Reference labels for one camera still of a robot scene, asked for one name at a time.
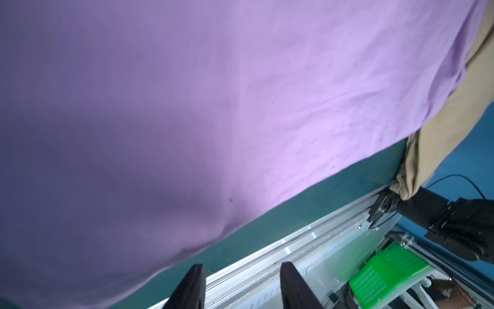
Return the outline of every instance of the green plastic basket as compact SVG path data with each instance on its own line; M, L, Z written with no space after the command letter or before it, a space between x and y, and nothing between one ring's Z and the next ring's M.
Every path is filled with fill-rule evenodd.
M362 309L377 309L425 278L432 270L413 253L398 244L391 244L367 262L350 280L350 287Z

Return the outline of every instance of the purple cloth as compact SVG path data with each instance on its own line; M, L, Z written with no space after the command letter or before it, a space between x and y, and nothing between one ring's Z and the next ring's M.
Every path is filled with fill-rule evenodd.
M0 296L101 308L407 137L485 0L0 4Z

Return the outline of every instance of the tan cloth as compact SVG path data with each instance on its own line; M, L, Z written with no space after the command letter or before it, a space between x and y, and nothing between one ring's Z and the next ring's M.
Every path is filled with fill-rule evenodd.
M467 56L466 78L444 107L410 135L405 158L391 190L403 200L414 196L441 162L472 131L494 99L494 0Z

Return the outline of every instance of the green table surface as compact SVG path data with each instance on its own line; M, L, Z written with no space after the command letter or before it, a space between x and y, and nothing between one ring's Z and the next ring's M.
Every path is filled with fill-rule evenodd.
M169 268L111 309L146 309L168 298L193 264L206 275L223 269L389 183L405 151L402 140L313 185L198 255ZM0 301L0 308L15 308Z

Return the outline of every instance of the metal clamp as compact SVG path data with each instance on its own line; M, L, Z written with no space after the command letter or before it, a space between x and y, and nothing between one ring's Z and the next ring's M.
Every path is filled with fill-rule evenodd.
M408 250L408 248L412 245L414 240L415 240L414 236L410 237L408 232L405 232L405 234L402 236L402 238L400 240L400 246L402 246L402 248Z

